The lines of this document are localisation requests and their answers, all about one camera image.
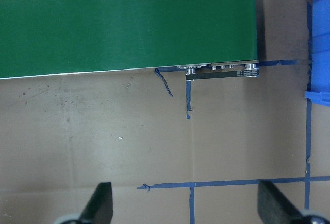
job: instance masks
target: blue crate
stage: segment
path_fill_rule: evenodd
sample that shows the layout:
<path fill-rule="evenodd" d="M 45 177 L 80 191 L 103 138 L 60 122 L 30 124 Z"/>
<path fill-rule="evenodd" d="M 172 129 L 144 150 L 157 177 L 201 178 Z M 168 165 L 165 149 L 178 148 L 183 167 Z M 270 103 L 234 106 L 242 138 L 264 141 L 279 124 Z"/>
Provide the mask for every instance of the blue crate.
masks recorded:
<path fill-rule="evenodd" d="M 305 97 L 330 106 L 330 0 L 313 0 L 311 89 Z"/>

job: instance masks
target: blue painter's tape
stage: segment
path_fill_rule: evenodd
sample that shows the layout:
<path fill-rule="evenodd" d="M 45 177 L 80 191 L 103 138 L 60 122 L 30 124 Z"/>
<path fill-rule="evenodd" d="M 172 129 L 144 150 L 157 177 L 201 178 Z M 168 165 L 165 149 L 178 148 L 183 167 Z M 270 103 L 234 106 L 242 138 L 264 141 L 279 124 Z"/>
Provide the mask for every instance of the blue painter's tape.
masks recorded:
<path fill-rule="evenodd" d="M 190 188 L 195 187 L 195 184 L 192 182 L 185 183 L 165 183 L 165 184 L 154 184 L 148 185 L 149 189 L 164 189 L 164 188 Z M 145 185 L 138 187 L 137 189 L 146 189 Z"/>
<path fill-rule="evenodd" d="M 311 155 L 311 100 L 306 106 L 306 176 L 305 176 L 305 209 L 309 209 L 310 196 L 310 155 Z"/>
<path fill-rule="evenodd" d="M 298 60 L 293 59 L 293 60 L 275 60 L 275 61 L 262 61 L 259 62 L 260 67 L 265 67 L 265 66 L 277 66 L 277 65 L 295 65 L 298 64 Z"/>
<path fill-rule="evenodd" d="M 159 71 L 159 69 L 155 69 L 155 74 L 163 81 L 163 83 L 164 83 L 164 85 L 165 85 L 165 88 L 166 88 L 166 90 L 167 90 L 167 92 L 169 93 L 169 95 L 171 96 L 171 97 L 173 97 L 173 94 L 171 93 L 171 90 L 170 90 L 170 88 L 169 88 L 169 86 L 167 85 L 167 82 L 166 82 L 166 80 L 165 80 L 165 77 L 163 77 L 163 75 L 160 73 L 160 71 Z"/>
<path fill-rule="evenodd" d="M 258 184 L 261 180 L 269 180 L 275 184 L 279 183 L 297 183 L 305 182 L 305 177 L 299 178 L 278 178 L 278 179 L 248 179 L 248 180 L 227 180 L 227 181 L 207 181 L 207 182 L 184 182 L 184 183 L 165 183 L 148 185 L 149 189 L 164 188 L 191 188 L 191 187 L 209 187 L 209 186 L 230 186 L 230 185 L 250 185 Z"/>
<path fill-rule="evenodd" d="M 330 176 L 316 176 L 316 177 L 310 177 L 310 180 L 312 182 L 317 181 L 330 181 Z"/>
<path fill-rule="evenodd" d="M 150 186 L 147 184 L 143 184 L 142 187 L 144 187 L 146 190 L 148 190 L 148 192 L 150 191 Z"/>
<path fill-rule="evenodd" d="M 307 91 L 311 89 L 311 60 L 312 60 L 312 52 L 313 52 L 313 6 L 312 2 L 307 1 L 307 28 L 309 31 L 309 38 L 308 38 L 308 60 L 309 60 L 309 83 L 307 85 Z"/>
<path fill-rule="evenodd" d="M 189 197 L 189 219 L 190 224 L 195 224 L 195 190 L 194 187 L 190 187 L 190 197 Z"/>
<path fill-rule="evenodd" d="M 274 184 L 277 183 L 296 183 L 304 182 L 305 178 L 279 178 L 279 179 L 248 179 L 248 180 L 230 180 L 230 181 L 213 181 L 213 182 L 197 182 L 196 187 L 209 187 L 209 186 L 230 186 L 230 185 L 251 185 L 258 184 L 261 180 L 269 180 Z"/>
<path fill-rule="evenodd" d="M 187 111 L 191 111 L 191 81 L 186 81 Z"/>

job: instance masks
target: blue plastic bin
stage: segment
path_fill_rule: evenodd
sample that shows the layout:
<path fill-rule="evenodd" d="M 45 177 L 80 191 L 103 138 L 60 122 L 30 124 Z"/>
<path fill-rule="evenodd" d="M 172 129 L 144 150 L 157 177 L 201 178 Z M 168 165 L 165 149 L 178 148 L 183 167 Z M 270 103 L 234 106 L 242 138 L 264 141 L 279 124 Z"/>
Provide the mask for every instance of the blue plastic bin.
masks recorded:
<path fill-rule="evenodd" d="M 330 106 L 330 0 L 313 0 L 311 90 L 305 97 Z"/>

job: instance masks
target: blue tape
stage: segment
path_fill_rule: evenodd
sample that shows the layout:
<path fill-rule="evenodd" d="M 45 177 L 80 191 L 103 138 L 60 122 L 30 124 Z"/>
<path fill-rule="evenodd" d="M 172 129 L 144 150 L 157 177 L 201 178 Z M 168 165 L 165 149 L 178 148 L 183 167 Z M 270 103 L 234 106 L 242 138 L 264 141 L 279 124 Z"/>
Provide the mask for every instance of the blue tape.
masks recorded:
<path fill-rule="evenodd" d="M 312 55 L 312 5 L 307 1 L 307 28 L 309 31 L 308 39 L 308 59 L 311 61 Z M 311 88 L 311 64 L 308 72 L 309 83 L 307 84 L 307 91 Z M 307 99 L 306 103 L 306 173 L 305 173 L 305 209 L 309 209 L 310 203 L 310 156 L 311 156 L 311 112 L 312 103 L 310 99 Z"/>
<path fill-rule="evenodd" d="M 171 90 L 169 88 L 169 86 L 167 85 L 167 82 L 165 80 L 165 77 L 163 77 L 163 75 L 160 73 L 159 69 L 155 68 L 155 74 L 163 81 L 165 88 L 167 90 L 167 92 L 169 93 L 169 95 L 171 97 L 173 97 L 173 94 L 171 93 Z"/>
<path fill-rule="evenodd" d="M 298 60 L 275 60 L 275 61 L 261 61 L 259 62 L 260 67 L 265 66 L 277 66 L 277 65 L 295 65 L 298 64 Z"/>
<path fill-rule="evenodd" d="M 186 81 L 186 102 L 187 111 L 191 111 L 191 81 Z"/>
<path fill-rule="evenodd" d="M 165 184 L 154 184 L 148 185 L 148 188 L 145 187 L 145 184 L 138 187 L 137 189 L 164 189 L 164 188 L 190 188 L 195 187 L 195 184 L 192 182 L 185 183 L 165 183 Z"/>
<path fill-rule="evenodd" d="M 164 188 L 191 188 L 191 187 L 209 187 L 209 186 L 230 186 L 230 185 L 251 185 L 258 184 L 261 180 L 269 180 L 275 184 L 278 183 L 297 183 L 305 182 L 305 177 L 298 178 L 277 178 L 277 179 L 248 179 L 248 180 L 226 180 L 226 181 L 207 181 L 207 182 L 184 182 L 184 183 L 165 183 L 154 185 L 142 185 L 138 189 L 164 189 Z"/>
<path fill-rule="evenodd" d="M 190 187 L 189 219 L 190 219 L 190 224 L 195 224 L 195 190 L 194 190 L 194 187 Z"/>
<path fill-rule="evenodd" d="M 310 196 L 310 155 L 311 155 L 311 100 L 306 106 L 306 176 L 305 176 L 305 209 L 309 209 Z"/>
<path fill-rule="evenodd" d="M 310 177 L 311 182 L 318 182 L 318 181 L 330 181 L 330 176 L 315 176 Z"/>

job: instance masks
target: floor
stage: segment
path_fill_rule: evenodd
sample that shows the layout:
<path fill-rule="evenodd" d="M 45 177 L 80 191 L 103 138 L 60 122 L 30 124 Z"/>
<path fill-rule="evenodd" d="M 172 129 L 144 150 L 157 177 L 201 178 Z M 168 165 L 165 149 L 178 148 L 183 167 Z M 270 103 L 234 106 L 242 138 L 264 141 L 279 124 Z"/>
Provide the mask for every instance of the floor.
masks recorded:
<path fill-rule="evenodd" d="M 0 81 L 0 222 L 52 223 L 113 184 L 113 224 L 190 223 L 190 188 L 143 184 L 305 177 L 306 0 L 257 0 L 258 78 L 153 70 Z M 312 106 L 311 176 L 330 175 L 330 109 Z M 305 183 L 277 185 L 300 209 Z M 310 208 L 330 216 L 330 181 Z M 261 223 L 257 185 L 196 187 L 195 223 Z"/>

